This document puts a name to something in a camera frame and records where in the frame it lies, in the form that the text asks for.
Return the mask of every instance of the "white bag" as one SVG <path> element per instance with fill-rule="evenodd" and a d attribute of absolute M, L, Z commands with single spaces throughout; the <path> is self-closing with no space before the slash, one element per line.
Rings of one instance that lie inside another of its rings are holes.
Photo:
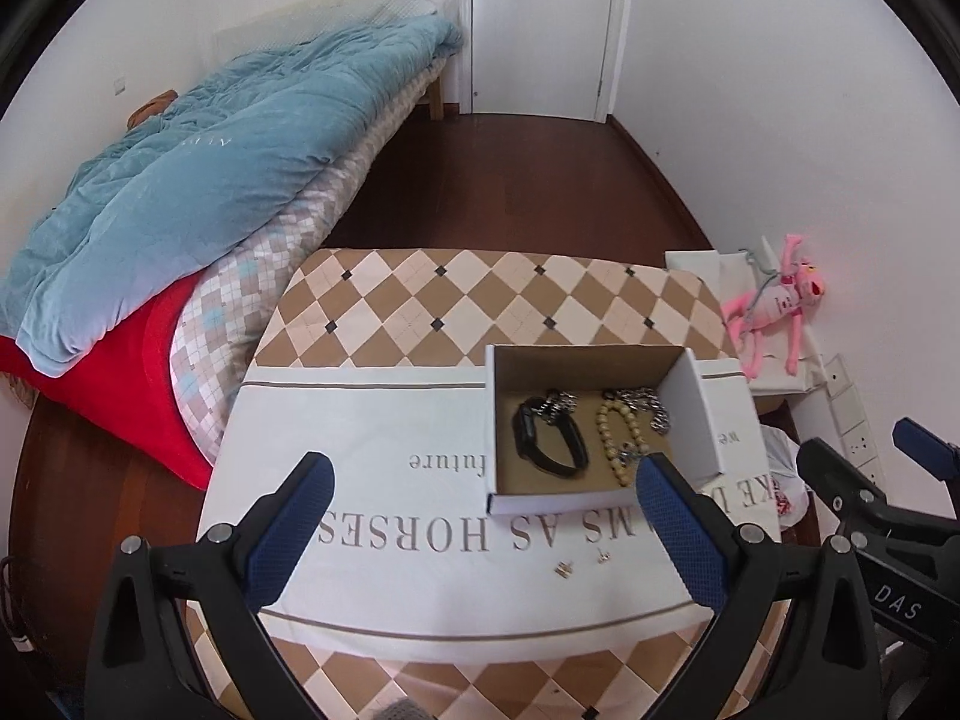
<path fill-rule="evenodd" d="M 810 505 L 806 483 L 797 472 L 797 452 L 800 447 L 779 428 L 760 425 L 760 432 L 767 450 L 770 478 L 774 483 L 779 525 L 781 531 L 785 531 L 803 519 Z"/>

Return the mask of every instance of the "pink stuffed toy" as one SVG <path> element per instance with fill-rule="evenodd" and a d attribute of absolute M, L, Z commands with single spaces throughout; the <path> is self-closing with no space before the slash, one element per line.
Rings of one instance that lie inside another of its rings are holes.
<path fill-rule="evenodd" d="M 743 293 L 738 298 L 723 304 L 724 322 L 733 338 L 738 352 L 743 348 L 747 333 L 754 337 L 754 357 L 744 362 L 743 372 L 748 379 L 760 375 L 763 364 L 762 338 L 764 327 L 776 324 L 781 319 L 790 319 L 790 346 L 786 359 L 786 372 L 797 375 L 800 362 L 800 330 L 803 329 L 803 309 L 815 306 L 827 290 L 824 279 L 808 260 L 793 261 L 794 252 L 803 236 L 788 235 L 784 238 L 784 254 L 781 256 L 779 282 L 768 281 L 759 290 Z"/>

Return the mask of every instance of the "white padded headboard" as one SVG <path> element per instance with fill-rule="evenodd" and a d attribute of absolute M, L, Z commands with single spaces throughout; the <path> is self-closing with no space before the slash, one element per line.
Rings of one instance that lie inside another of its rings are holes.
<path fill-rule="evenodd" d="M 439 13 L 459 25 L 457 0 L 303 0 L 213 34 L 213 59 L 222 66 L 243 53 L 313 40 L 353 23 Z"/>

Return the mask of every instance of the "plush toy head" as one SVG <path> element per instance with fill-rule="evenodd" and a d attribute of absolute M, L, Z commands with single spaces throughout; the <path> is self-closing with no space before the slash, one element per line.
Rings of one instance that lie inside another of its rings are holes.
<path fill-rule="evenodd" d="M 812 306 L 820 302 L 820 298 L 827 291 L 827 283 L 816 266 L 810 265 L 810 262 L 800 261 L 797 269 L 797 292 L 800 294 L 800 302 Z"/>

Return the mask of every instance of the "wooden floor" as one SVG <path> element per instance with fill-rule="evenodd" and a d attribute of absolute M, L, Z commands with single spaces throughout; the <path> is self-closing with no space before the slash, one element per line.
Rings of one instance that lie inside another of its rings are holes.
<path fill-rule="evenodd" d="M 614 127 L 414 115 L 374 162 L 328 245 L 519 250 L 662 266 L 666 250 L 702 248 L 706 239 Z M 203 493 L 41 399 L 14 495 L 17 593 L 59 678 L 80 683 L 113 549 L 129 533 L 152 544 L 192 541 Z"/>

